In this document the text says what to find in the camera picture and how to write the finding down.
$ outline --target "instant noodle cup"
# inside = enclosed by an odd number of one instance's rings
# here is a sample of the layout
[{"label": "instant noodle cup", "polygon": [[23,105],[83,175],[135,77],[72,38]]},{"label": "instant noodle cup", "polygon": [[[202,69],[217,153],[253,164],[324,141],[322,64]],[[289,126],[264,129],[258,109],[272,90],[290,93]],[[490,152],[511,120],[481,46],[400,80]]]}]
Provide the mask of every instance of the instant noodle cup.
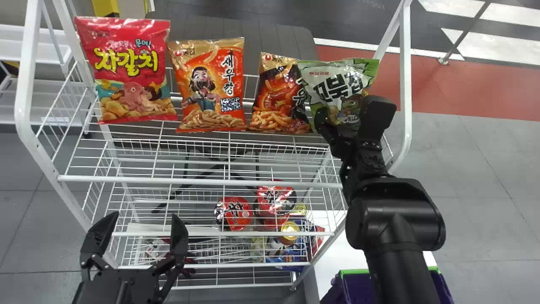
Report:
[{"label": "instant noodle cup", "polygon": [[167,42],[182,94],[177,132],[245,130],[244,38]]},{"label": "instant noodle cup", "polygon": [[165,77],[170,21],[75,17],[94,71],[99,123],[177,120]]},{"label": "instant noodle cup", "polygon": [[297,60],[262,52],[258,94],[248,129],[266,133],[309,133],[305,102],[309,102],[309,95],[302,85]]},{"label": "instant noodle cup", "polygon": [[275,218],[287,219],[296,204],[296,191],[293,187],[258,186],[257,210],[260,216],[270,217],[275,225]]},{"label": "instant noodle cup", "polygon": [[214,218],[227,230],[242,231],[253,220],[253,208],[243,197],[225,196],[216,205]]}]

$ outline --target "black robotic arm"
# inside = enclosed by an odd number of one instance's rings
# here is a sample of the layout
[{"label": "black robotic arm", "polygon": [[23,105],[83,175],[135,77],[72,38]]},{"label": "black robotic arm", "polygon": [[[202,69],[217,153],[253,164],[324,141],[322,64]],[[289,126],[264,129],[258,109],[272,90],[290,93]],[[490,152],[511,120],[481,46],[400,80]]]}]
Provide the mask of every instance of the black robotic arm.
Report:
[{"label": "black robotic arm", "polygon": [[444,244],[442,216],[419,181],[388,173],[382,155],[395,111],[386,98],[366,96],[358,130],[331,124],[326,107],[314,124],[342,161],[347,240],[364,251],[379,303],[440,303],[422,251]]}]

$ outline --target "plastic wrapper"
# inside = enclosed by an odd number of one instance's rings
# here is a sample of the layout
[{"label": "plastic wrapper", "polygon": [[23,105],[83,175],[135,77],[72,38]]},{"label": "plastic wrapper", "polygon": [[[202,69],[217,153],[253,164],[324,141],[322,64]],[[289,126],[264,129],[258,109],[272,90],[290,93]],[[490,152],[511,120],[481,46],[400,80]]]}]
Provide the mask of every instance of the plastic wrapper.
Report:
[{"label": "plastic wrapper", "polygon": [[259,216],[288,217],[296,205],[296,191],[293,187],[283,186],[258,186],[257,187],[257,212]]},{"label": "plastic wrapper", "polygon": [[253,221],[253,208],[242,197],[225,196],[216,205],[214,218],[225,230],[242,231]]},{"label": "plastic wrapper", "polygon": [[177,120],[165,77],[170,21],[75,17],[94,70],[99,123]]},{"label": "plastic wrapper", "polygon": [[253,103],[249,130],[267,133],[301,134],[311,132],[297,60],[262,52],[259,64],[258,94]]},{"label": "plastic wrapper", "polygon": [[310,95],[312,114],[328,107],[328,118],[334,125],[357,129],[361,124],[362,98],[375,79],[379,60],[298,61],[298,67]]},{"label": "plastic wrapper", "polygon": [[245,130],[244,38],[167,42],[182,94],[177,132]]}]

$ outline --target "shelf bar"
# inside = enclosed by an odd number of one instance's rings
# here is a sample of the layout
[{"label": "shelf bar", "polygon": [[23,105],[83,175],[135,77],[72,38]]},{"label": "shelf bar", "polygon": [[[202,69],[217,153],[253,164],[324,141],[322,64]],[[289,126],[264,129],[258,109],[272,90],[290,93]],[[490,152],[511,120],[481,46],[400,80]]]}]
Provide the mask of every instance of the shelf bar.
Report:
[{"label": "shelf bar", "polygon": [[[215,180],[215,179],[172,179],[166,177],[125,177],[125,176],[86,176],[86,175],[58,175],[58,181],[63,182],[120,182],[120,183],[153,183],[153,184],[198,184],[214,186],[260,186],[260,181],[238,180]],[[284,187],[318,187],[318,188],[343,188],[341,183],[307,183],[293,181],[265,181],[267,186]]]},{"label": "shelf bar", "polygon": [[[184,268],[216,269],[216,268],[250,268],[250,267],[283,267],[283,266],[309,266],[310,262],[284,262],[284,263],[214,263],[214,264],[185,264]],[[151,265],[125,265],[118,269],[148,269]]]},{"label": "shelf bar", "polygon": [[289,287],[291,283],[256,283],[256,284],[228,284],[228,285],[195,285],[195,286],[175,286],[171,290],[191,290],[191,289],[216,289],[216,288],[246,288],[246,287]]}]

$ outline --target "orange snack bag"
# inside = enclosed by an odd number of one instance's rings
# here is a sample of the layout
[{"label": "orange snack bag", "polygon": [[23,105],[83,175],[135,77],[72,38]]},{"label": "orange snack bag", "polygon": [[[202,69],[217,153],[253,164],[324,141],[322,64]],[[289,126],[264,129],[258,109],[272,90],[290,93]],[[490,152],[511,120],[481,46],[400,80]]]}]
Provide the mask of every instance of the orange snack bag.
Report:
[{"label": "orange snack bag", "polygon": [[244,38],[167,42],[182,94],[177,132],[245,130]]},{"label": "orange snack bag", "polygon": [[303,87],[297,61],[261,53],[259,89],[249,130],[290,134],[311,132],[304,106],[306,101],[309,102],[309,95]]}]

